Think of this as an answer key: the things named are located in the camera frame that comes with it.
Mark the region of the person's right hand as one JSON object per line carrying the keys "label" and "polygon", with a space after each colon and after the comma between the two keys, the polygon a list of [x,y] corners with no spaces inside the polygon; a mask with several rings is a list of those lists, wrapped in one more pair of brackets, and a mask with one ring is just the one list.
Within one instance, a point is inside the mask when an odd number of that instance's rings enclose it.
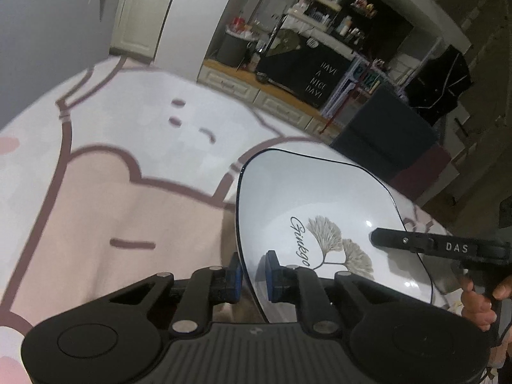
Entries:
{"label": "person's right hand", "polygon": [[[473,281],[466,276],[459,278],[462,288],[462,316],[474,323],[482,331],[488,331],[496,322],[497,314],[492,309],[491,300],[474,291]],[[497,285],[492,296],[498,301],[510,298],[512,291],[512,278],[506,277]]]}

